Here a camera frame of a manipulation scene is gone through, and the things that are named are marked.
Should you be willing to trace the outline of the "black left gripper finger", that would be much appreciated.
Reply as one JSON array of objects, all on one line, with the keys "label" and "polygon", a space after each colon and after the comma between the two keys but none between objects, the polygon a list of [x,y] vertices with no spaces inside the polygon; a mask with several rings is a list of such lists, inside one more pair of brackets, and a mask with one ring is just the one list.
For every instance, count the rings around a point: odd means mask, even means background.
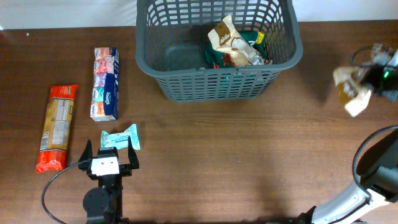
[{"label": "black left gripper finger", "polygon": [[131,137],[128,137],[128,159],[129,159],[129,164],[131,169],[138,169],[139,168],[139,160],[137,157],[137,154],[132,146],[132,140]]},{"label": "black left gripper finger", "polygon": [[78,160],[79,162],[78,168],[80,170],[87,170],[91,165],[92,158],[93,158],[93,151],[92,151],[91,141],[87,140],[85,150],[83,151],[82,155]]}]

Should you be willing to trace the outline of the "beige brown snack pouch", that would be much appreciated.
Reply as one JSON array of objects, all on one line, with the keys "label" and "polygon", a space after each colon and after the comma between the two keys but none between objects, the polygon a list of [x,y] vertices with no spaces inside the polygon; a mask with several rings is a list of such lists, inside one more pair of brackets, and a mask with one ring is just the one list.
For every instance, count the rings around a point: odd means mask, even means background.
[{"label": "beige brown snack pouch", "polygon": [[372,91],[361,84],[367,71],[366,68],[343,66],[333,72],[338,100],[351,117],[368,107]]},{"label": "beige brown snack pouch", "polygon": [[229,54],[240,67],[265,65],[261,55],[241,37],[230,15],[209,31],[208,38],[214,50]]}]

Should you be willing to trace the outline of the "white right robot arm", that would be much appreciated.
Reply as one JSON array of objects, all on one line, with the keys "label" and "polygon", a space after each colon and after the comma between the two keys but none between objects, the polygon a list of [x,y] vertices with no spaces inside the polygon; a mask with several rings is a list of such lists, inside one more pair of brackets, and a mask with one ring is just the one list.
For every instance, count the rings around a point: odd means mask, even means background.
[{"label": "white right robot arm", "polygon": [[[347,67],[338,67],[333,79],[344,109],[355,117],[372,97],[397,101],[397,49],[383,44],[363,47],[367,62],[351,58]],[[351,166],[353,182],[336,197],[288,223],[360,223],[368,212],[397,202],[397,125],[378,129],[358,147]]]}]

